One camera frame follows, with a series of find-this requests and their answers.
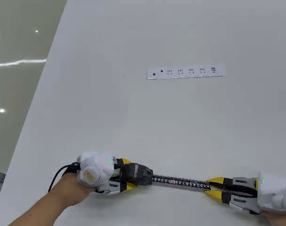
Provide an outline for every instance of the glossy floor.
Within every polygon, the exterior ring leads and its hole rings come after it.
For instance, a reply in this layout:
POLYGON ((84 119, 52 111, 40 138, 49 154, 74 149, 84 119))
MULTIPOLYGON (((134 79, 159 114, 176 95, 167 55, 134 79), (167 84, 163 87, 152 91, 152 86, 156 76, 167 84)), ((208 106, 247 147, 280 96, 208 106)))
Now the glossy floor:
POLYGON ((7 172, 66 0, 0 0, 0 171, 7 172))

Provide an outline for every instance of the wrist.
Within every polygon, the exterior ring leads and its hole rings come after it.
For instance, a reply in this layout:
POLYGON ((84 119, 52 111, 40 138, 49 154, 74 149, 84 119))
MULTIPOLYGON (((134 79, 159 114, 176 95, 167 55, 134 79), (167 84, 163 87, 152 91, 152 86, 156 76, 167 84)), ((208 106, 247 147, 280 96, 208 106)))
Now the wrist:
POLYGON ((55 203, 59 208, 61 208, 62 211, 65 210, 67 207, 71 206, 68 199, 60 192, 57 192, 55 189, 52 189, 47 194, 47 196, 52 200, 53 203, 55 203))

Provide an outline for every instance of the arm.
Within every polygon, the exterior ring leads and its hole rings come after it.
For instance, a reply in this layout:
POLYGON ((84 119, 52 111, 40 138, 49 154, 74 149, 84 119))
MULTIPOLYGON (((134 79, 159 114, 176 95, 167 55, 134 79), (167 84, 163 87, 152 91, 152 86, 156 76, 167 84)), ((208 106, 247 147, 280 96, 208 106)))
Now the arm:
POLYGON ((263 212, 262 215, 267 217, 272 226, 286 226, 286 214, 263 212))
POLYGON ((79 185, 75 174, 65 174, 48 194, 9 226, 52 226, 67 207, 82 202, 94 190, 79 185))

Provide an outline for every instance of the electrical outlet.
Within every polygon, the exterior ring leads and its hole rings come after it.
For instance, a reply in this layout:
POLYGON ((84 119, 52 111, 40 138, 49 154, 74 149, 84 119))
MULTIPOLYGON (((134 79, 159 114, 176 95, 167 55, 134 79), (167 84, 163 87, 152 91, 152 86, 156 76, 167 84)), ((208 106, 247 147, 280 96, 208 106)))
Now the electrical outlet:
POLYGON ((189 75, 194 75, 195 74, 195 68, 194 67, 189 67, 188 68, 188 74, 189 75))
POLYGON ((204 76, 205 73, 206 73, 205 67, 204 67, 204 66, 199 66, 198 72, 199 72, 199 73, 198 73, 199 76, 204 76))
POLYGON ((182 68, 177 69, 177 74, 179 76, 182 76, 184 74, 184 69, 182 69, 182 68))
POLYGON ((158 67, 148 69, 147 79, 201 78, 225 76, 224 65, 196 65, 190 67, 158 67))
POLYGON ((166 73, 167 73, 167 75, 173 75, 173 69, 167 68, 166 73))

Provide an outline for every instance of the black cable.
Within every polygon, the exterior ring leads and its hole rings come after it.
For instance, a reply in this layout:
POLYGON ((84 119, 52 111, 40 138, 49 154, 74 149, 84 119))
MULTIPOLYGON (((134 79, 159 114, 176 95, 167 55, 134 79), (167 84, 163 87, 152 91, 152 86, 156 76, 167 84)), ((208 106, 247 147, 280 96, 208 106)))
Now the black cable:
POLYGON ((56 180, 56 177, 57 177, 58 174, 61 172, 61 170, 65 169, 65 168, 67 168, 67 167, 69 167, 69 166, 72 166, 72 165, 73 165, 73 164, 65 165, 65 166, 61 167, 61 168, 57 171, 57 173, 55 174, 55 176, 54 176, 54 178, 53 178, 53 180, 52 180, 52 183, 50 183, 48 193, 51 191, 52 186, 53 186, 53 184, 54 184, 54 182, 55 182, 55 180, 56 180))

